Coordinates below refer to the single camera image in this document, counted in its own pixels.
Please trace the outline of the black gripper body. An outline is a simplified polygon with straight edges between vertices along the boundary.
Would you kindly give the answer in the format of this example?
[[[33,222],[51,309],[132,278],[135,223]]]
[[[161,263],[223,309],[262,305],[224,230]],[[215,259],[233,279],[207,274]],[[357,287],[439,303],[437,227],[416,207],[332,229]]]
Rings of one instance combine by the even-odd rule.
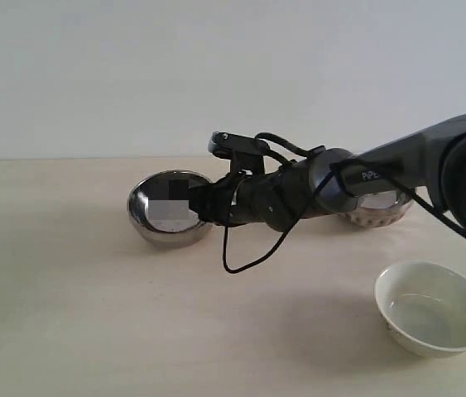
[[[295,177],[280,171],[225,175],[211,187],[211,220],[221,226],[263,222],[288,228],[295,220]]]

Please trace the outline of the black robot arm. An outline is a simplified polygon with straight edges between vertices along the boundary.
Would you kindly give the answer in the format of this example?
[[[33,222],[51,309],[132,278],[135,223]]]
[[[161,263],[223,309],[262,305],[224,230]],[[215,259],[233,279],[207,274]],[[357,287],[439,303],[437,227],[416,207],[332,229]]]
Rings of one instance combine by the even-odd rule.
[[[424,187],[431,215],[466,239],[466,113],[355,155],[317,149],[270,174],[230,171],[189,191],[189,207],[224,227],[263,222],[287,233],[304,218],[349,213],[366,195]]]

